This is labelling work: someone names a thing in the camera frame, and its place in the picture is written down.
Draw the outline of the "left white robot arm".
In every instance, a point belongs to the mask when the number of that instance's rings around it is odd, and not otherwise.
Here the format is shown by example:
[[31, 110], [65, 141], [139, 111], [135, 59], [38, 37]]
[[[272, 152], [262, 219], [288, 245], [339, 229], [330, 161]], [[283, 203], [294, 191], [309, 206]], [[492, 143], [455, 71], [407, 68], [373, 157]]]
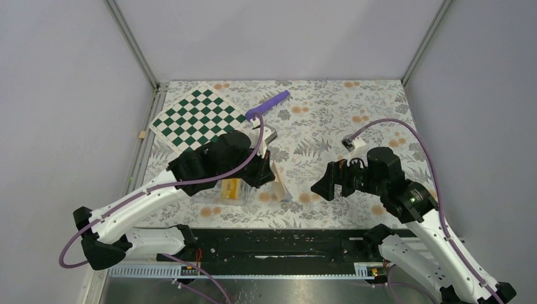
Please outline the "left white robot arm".
[[164, 206], [212, 189], [224, 179], [241, 179], [255, 188], [274, 181], [267, 146], [276, 137], [271, 127], [247, 134], [232, 130], [181, 153], [155, 178], [122, 199], [95, 210], [76, 209], [73, 219], [85, 262], [94, 270], [104, 270], [130, 255], [175, 254], [181, 260], [191, 259], [197, 245], [186, 225], [136, 225]]

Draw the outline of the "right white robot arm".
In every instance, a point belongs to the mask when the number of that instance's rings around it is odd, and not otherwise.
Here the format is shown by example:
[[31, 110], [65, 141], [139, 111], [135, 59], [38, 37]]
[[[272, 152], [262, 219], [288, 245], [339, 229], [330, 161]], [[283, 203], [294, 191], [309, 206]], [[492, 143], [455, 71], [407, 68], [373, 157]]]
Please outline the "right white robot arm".
[[516, 290], [485, 271], [451, 229], [443, 230], [439, 204], [418, 182], [405, 177], [401, 161], [387, 147], [373, 148], [367, 159], [331, 161], [312, 192], [327, 201], [334, 199], [335, 186], [341, 195], [355, 191], [380, 198], [383, 207], [426, 246], [433, 259], [409, 247], [383, 224], [370, 229], [363, 244], [370, 260], [384, 258], [419, 282], [439, 303], [508, 303]]

